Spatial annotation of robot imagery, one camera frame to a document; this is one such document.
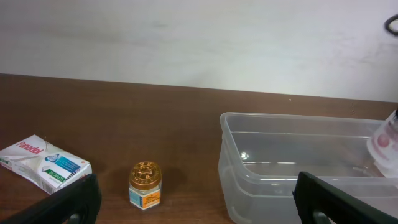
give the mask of white box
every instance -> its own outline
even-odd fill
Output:
[[[91,164],[36,135],[0,151],[0,164],[52,194],[92,173]]]

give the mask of white backdrop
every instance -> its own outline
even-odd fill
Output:
[[[397,0],[0,0],[0,73],[398,101]]]

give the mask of bottle cap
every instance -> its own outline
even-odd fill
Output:
[[[162,172],[155,162],[137,163],[130,172],[129,182],[138,190],[150,190],[162,181]]]

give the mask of jar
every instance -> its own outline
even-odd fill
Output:
[[[129,177],[130,203],[142,210],[160,203],[162,172],[155,162],[144,161],[136,164]]]

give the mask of black ring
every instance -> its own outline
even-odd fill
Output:
[[[398,14],[392,16],[390,19],[388,19],[385,23],[384,23],[384,28],[392,35],[394,36],[398,36],[398,30],[393,30],[391,29],[390,25],[392,22],[398,20]]]

